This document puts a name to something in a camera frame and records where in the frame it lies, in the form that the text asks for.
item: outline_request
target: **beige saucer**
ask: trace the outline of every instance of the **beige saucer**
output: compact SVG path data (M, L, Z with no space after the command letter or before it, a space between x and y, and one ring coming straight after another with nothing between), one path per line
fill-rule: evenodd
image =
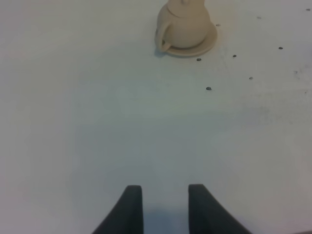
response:
M168 54L176 55L176 56L202 55L214 47L217 37L218 37L218 32L216 30L216 27L213 23L211 23L211 31L209 32L207 37L204 39L204 41L200 45L192 47L192 48L187 48L187 49L179 49L175 47L170 47L166 52Z

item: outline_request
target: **table surface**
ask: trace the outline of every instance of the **table surface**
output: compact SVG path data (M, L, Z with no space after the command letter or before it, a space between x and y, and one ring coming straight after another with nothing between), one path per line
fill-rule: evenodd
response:
M145 233L187 234L192 183L254 234L312 229L312 1L208 0L196 58L155 51L164 4L0 2L0 233L89 234L138 184Z

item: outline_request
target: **teapot handle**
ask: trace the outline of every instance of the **teapot handle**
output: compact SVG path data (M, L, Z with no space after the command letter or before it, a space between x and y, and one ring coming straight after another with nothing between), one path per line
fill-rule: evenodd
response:
M169 26L171 25L171 22L165 22L159 29L158 29L158 33L156 35L156 46L157 46L157 49L160 51L160 52L166 52L170 47L171 47L171 44L165 42L163 44L163 38L164 38L164 35L167 31L167 29L169 28Z

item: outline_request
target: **teapot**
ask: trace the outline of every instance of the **teapot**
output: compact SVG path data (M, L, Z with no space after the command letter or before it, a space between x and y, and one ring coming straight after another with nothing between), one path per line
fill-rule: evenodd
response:
M161 52L196 47L213 28L205 0L169 0L157 18L155 43Z

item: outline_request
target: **teapot body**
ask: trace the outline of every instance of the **teapot body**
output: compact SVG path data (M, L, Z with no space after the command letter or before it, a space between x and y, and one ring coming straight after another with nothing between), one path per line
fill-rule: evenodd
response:
M173 14L166 4L158 15L157 32L162 25L168 25L163 34L163 42L183 49L199 45L209 33L211 22L204 5L197 8L197 14L194 14L194 11L188 12L186 6L183 16L179 17Z

